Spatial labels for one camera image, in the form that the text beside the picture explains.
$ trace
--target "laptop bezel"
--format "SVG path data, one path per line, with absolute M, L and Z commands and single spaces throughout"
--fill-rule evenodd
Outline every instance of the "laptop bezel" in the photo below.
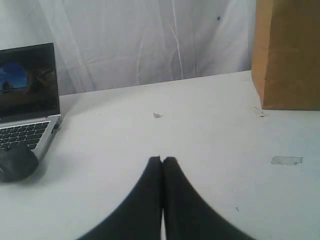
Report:
M 60 99 L 59 99 L 59 86 L 58 86 L 58 74 L 57 74 L 57 66 L 56 66 L 56 54 L 55 54 L 55 47 L 52 42 L 32 45 L 32 46 L 23 46 L 23 47 L 16 47 L 10 49 L 0 50 L 0 54 L 7 54 L 13 53 L 18 51 L 25 51 L 25 50 L 32 50 L 32 49 L 39 49 L 39 48 L 51 48 L 52 57 L 53 57 L 53 69 L 55 72 L 55 81 L 57 86 L 56 91 L 56 98 L 57 98 L 57 107 L 55 109 L 46 110 L 46 111 L 39 111 L 39 112 L 31 112 L 31 113 L 23 113 L 23 114 L 15 114 L 9 116 L 0 116 L 0 124 L 8 123 L 8 122 L 15 122 L 15 121 L 23 121 L 29 119 L 37 119 L 37 118 L 45 118 L 48 116 L 60 115 Z

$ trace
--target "white table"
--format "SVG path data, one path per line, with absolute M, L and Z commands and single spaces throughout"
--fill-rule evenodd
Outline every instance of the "white table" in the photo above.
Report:
M 0 185 L 1 239 L 81 236 L 157 155 L 177 157 L 200 195 L 251 236 L 320 239 L 320 112 L 259 107 L 249 71 L 62 96 L 42 167 Z

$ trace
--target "white backdrop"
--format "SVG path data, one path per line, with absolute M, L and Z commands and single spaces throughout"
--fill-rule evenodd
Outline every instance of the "white backdrop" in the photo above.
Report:
M 61 94 L 249 70 L 255 0 L 0 0 L 0 49 L 54 42 Z

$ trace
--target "computer mouse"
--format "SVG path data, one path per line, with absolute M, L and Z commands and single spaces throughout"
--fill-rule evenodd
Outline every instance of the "computer mouse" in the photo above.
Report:
M 0 151 L 0 182 L 11 183 L 31 176 L 39 165 L 37 156 L 26 145 Z

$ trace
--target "laptop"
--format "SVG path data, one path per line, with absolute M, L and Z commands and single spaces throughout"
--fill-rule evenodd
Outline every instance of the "laptop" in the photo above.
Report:
M 53 43 L 0 50 L 0 151 L 26 145 L 41 159 L 60 119 Z

